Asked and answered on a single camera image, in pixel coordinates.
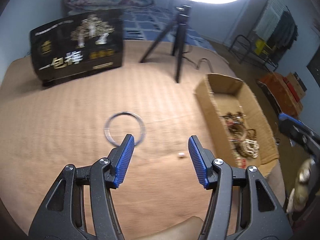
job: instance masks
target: tripod leg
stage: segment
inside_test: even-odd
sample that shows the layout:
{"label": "tripod leg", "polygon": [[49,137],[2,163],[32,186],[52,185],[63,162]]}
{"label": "tripod leg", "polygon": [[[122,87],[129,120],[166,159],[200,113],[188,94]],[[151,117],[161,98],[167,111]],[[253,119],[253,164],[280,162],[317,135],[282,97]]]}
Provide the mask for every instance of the tripod leg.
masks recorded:
{"label": "tripod leg", "polygon": [[186,33],[187,33],[187,25],[186,24],[179,24],[178,25],[178,31],[179,36],[177,35],[176,40],[178,43],[178,63],[177,63],[177,74],[176,74],[176,82],[179,83],[180,78],[180,71],[181,71],[181,64],[182,64],[182,55],[183,55],[183,48],[184,48],[184,42],[186,39]]}
{"label": "tripod leg", "polygon": [[180,31],[180,28],[177,28],[177,31],[176,31],[176,38],[174,39],[174,44],[173,44],[173,48],[172,48],[172,56],[175,56],[176,55],[176,51],[177,51],[177,48],[178,48],[178,37],[179,37],[179,31]]}
{"label": "tripod leg", "polygon": [[169,25],[167,25],[167,27],[160,33],[157,39],[152,43],[147,52],[144,54],[144,56],[140,60],[140,63],[144,63],[146,61],[146,58],[149,56],[149,54],[154,50],[159,42],[162,41],[162,39],[167,35],[167,33],[173,28],[176,23],[176,20],[173,20],[171,23],[169,23]]}

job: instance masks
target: black tripod stand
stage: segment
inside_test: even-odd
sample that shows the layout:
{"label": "black tripod stand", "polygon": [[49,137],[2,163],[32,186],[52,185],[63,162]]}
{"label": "black tripod stand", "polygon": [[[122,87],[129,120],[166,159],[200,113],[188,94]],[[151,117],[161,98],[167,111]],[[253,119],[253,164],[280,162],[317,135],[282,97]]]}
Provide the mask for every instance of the black tripod stand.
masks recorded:
{"label": "black tripod stand", "polygon": [[184,48],[184,43],[185,43],[185,38],[187,33],[187,22],[189,19],[190,9],[191,7],[187,5],[183,5],[182,8],[177,8],[179,13],[175,17],[175,19],[171,23],[169,23],[167,27],[160,33],[160,35],[152,43],[150,48],[147,50],[147,52],[144,54],[144,56],[140,60],[140,63],[144,63],[146,61],[146,58],[155,49],[155,47],[159,44],[159,42],[162,41],[162,39],[167,35],[167,33],[169,33],[169,31],[172,30],[173,26],[178,24],[176,38],[173,44],[173,49],[171,54],[172,56],[175,56],[176,51],[178,50],[177,73],[176,73],[177,83],[179,83],[181,64],[182,64],[182,54],[183,54],[183,48]]}

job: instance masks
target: ring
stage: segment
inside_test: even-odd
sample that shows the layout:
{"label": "ring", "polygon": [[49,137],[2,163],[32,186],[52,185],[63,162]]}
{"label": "ring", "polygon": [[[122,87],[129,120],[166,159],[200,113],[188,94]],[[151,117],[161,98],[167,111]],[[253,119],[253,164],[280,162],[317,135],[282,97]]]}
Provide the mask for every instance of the ring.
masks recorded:
{"label": "ring", "polygon": [[120,116],[120,115],[130,115],[130,116],[133,116],[138,122],[139,122],[139,125],[140,125],[140,139],[134,143],[134,146],[137,146],[139,145],[140,143],[142,143],[145,135],[146,135],[146,132],[147,132],[147,129],[146,129],[146,126],[142,120],[142,118],[135,114],[135,113],[131,113],[131,112],[119,112],[119,113],[116,113],[114,114],[113,116],[111,116],[107,121],[106,121],[106,124],[104,126],[104,134],[106,135],[106,138],[107,140],[113,144],[114,146],[116,147],[119,147],[120,144],[116,143],[116,141],[111,137],[111,134],[110,134],[110,123],[111,121],[116,118],[117,116]]}

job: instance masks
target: silver screw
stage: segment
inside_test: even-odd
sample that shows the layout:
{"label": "silver screw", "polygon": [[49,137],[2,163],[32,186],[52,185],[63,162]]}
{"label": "silver screw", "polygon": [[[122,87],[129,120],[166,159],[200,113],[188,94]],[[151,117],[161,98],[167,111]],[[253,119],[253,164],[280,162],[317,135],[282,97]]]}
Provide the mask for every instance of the silver screw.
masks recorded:
{"label": "silver screw", "polygon": [[216,165],[222,165],[223,164],[223,160],[222,159],[214,159],[214,163]]}
{"label": "silver screw", "polygon": [[73,165],[69,164],[65,167],[66,171],[72,171],[73,170]]}
{"label": "silver screw", "polygon": [[256,172],[258,169],[256,166],[249,166],[249,171]]}
{"label": "silver screw", "polygon": [[109,160],[107,159],[107,158],[102,158],[102,159],[100,159],[100,164],[102,164],[102,165],[106,165],[106,164],[108,164],[109,163]]}
{"label": "silver screw", "polygon": [[304,143],[307,143],[307,138],[306,138],[306,136],[305,135],[302,135],[302,141],[304,142]]}

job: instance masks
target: blue ribbed rubber pad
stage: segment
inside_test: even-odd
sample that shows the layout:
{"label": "blue ribbed rubber pad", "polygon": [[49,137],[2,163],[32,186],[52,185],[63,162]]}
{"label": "blue ribbed rubber pad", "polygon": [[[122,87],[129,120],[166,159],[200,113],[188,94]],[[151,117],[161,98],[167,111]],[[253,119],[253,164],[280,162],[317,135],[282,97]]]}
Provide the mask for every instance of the blue ribbed rubber pad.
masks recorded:
{"label": "blue ribbed rubber pad", "polygon": [[116,166],[116,177],[113,184],[118,188],[123,182],[134,150],[134,137],[131,136]]}
{"label": "blue ribbed rubber pad", "polygon": [[196,170],[199,183],[203,185],[204,188],[207,188],[209,185],[208,177],[207,177],[207,168],[204,165],[200,152],[192,137],[189,138],[188,149],[189,149],[193,166]]}

